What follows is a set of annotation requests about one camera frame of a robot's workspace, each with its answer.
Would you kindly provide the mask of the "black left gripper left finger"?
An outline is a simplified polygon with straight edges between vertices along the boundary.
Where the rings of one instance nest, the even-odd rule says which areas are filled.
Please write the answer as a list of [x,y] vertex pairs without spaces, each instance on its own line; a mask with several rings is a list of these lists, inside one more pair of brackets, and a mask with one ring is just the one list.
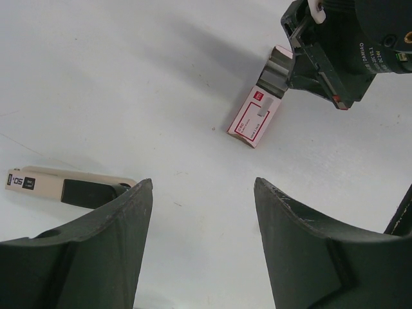
[[2,308],[132,308],[153,208],[142,180],[34,238],[1,243]]

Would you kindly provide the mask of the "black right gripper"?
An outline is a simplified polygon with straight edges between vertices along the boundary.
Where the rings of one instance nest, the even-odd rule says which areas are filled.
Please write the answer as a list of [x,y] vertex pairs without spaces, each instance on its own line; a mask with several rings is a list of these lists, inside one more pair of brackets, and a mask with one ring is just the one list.
[[411,73],[411,1],[292,1],[286,83],[350,109],[378,74]]

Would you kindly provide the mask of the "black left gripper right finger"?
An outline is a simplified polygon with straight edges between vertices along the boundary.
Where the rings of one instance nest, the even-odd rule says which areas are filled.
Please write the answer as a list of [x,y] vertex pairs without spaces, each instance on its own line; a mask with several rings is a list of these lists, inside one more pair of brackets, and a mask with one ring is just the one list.
[[382,233],[333,219],[263,178],[254,184],[277,308],[410,308],[411,193]]

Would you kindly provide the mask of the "black beige stapler base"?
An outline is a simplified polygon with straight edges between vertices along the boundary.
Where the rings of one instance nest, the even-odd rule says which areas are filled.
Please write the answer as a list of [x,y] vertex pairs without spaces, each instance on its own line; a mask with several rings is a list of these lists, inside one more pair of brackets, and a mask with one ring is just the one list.
[[137,184],[129,178],[26,166],[7,172],[5,189],[97,209]]

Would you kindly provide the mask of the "red white staple box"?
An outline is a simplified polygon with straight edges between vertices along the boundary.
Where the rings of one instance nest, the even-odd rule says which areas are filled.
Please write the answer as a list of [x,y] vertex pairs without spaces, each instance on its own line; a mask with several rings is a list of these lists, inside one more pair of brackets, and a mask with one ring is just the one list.
[[227,134],[252,148],[257,147],[288,90],[286,80],[292,58],[291,51],[280,45],[274,46]]

